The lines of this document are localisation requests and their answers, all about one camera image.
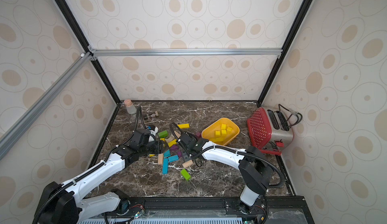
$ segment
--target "marble table surface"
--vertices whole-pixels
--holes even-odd
[[[240,128],[240,134],[227,146],[247,148],[251,145],[246,120],[257,110],[255,102],[134,102],[134,105],[141,105],[143,114],[157,110],[159,116],[146,120],[145,124],[156,125],[159,131],[167,130],[169,135],[170,122],[189,123],[189,131],[195,134],[219,118],[227,117]],[[113,146],[128,139],[134,122],[135,115],[129,115],[125,105],[121,105],[97,162]],[[273,155],[266,157],[278,166]],[[230,197],[239,196],[244,188],[240,172],[228,165],[207,160],[204,160],[202,167],[193,164],[186,169],[191,175],[190,181],[186,181],[180,173],[182,163],[182,159],[169,163],[168,174],[163,175],[162,165],[157,165],[157,156],[140,158],[101,183],[88,197],[103,195],[114,188],[122,190],[130,197]],[[274,174],[271,184],[278,181],[278,175]],[[266,195],[291,194],[283,185],[281,188],[270,189]]]

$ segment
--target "cork stopper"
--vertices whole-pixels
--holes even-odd
[[[123,103],[125,104],[126,107],[130,107],[133,105],[132,101],[129,99],[124,100]]]

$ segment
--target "wallpaper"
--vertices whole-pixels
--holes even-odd
[[[80,52],[51,0],[0,0],[0,138]]]
[[[387,220],[387,0],[315,0],[264,105],[303,114],[283,158],[317,224]]]
[[[282,47],[302,0],[68,0],[93,48]]]
[[[87,168],[115,106],[86,63],[0,161],[0,223],[31,223],[47,184]]]
[[[99,59],[121,100],[257,100],[277,56]]]

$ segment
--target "metal rail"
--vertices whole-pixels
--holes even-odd
[[[12,146],[22,137],[41,113],[51,104],[51,102],[61,93],[63,88],[72,80],[82,66],[89,62],[91,55],[86,52],[83,57],[79,57],[65,73],[40,97],[35,104],[22,115],[22,117],[9,129],[0,139],[0,160],[7,154]]]
[[[281,55],[281,48],[91,49],[94,56]]]

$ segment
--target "red lever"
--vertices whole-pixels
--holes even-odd
[[[281,141],[276,141],[276,145],[279,147],[284,147],[284,143]]]

